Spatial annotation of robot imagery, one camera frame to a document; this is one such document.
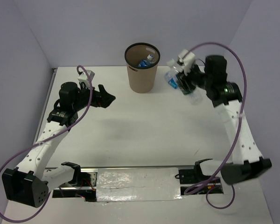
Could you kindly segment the green label bottle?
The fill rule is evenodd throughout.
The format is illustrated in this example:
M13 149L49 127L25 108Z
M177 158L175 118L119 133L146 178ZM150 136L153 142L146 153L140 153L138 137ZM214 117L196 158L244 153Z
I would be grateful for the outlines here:
M170 70L164 75L166 82L174 89L179 89L191 104L200 104L203 99L202 95L197 87L186 80L187 76L183 67L174 59L168 62L168 66Z

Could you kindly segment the small bottle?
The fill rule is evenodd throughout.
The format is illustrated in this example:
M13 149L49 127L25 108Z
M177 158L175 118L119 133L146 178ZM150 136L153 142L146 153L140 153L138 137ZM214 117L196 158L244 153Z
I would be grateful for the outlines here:
M153 64L155 64L155 58L154 58L153 55L149 54L149 55L147 56L147 64L148 64L148 65L153 65Z

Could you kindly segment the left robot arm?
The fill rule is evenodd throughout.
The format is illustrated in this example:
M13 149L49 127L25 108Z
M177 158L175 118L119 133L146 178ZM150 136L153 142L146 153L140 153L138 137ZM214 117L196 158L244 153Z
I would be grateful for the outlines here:
M101 84L95 90L84 82L63 83L36 146L14 169L7 168L2 174L7 199L38 208L48 193L60 185L77 186L82 181L80 165L66 161L50 171L45 170L46 166L71 125L78 120L80 110L88 105L107 108L115 99Z

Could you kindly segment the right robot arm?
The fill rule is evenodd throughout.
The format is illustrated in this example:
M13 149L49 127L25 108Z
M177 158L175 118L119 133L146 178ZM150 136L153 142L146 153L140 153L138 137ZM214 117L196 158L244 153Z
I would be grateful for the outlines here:
M221 168L221 176L228 185L255 179L272 167L271 160L264 158L258 149L241 109L244 99L236 83L227 81L227 61L223 56L205 58L204 71L196 64L196 56L190 52L180 56L181 71L176 75L183 94L188 95L201 88L212 101L220 115L230 144L233 147L232 162Z

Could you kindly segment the bottle near bin, blue label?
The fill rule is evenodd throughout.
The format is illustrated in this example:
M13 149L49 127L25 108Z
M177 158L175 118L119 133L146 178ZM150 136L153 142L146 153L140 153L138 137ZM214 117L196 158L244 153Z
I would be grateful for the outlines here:
M164 75L165 81L174 89L178 89L178 84L177 84L177 78L176 78L176 72L175 71L168 71Z

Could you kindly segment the brown paper bin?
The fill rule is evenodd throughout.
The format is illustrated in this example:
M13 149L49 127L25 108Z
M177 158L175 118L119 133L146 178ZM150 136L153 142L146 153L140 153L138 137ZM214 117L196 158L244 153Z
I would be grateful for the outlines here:
M149 67L139 68L138 64L151 54L155 58L155 64ZM147 93L154 86L158 63L161 58L159 50L152 44L138 42L127 47L124 53L128 81L130 88L136 93Z

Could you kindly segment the silver foil tape sheet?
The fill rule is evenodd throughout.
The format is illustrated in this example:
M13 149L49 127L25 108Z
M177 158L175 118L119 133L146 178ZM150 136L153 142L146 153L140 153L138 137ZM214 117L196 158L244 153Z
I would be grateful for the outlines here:
M173 201L181 199L177 168L99 169L98 202Z

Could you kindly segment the aluminium rail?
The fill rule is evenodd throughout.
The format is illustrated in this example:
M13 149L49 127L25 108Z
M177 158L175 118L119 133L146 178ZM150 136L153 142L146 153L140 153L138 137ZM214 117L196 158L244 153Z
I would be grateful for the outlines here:
M102 167L81 167L81 169L132 169L132 168L192 168L194 165L161 165L161 166L102 166Z

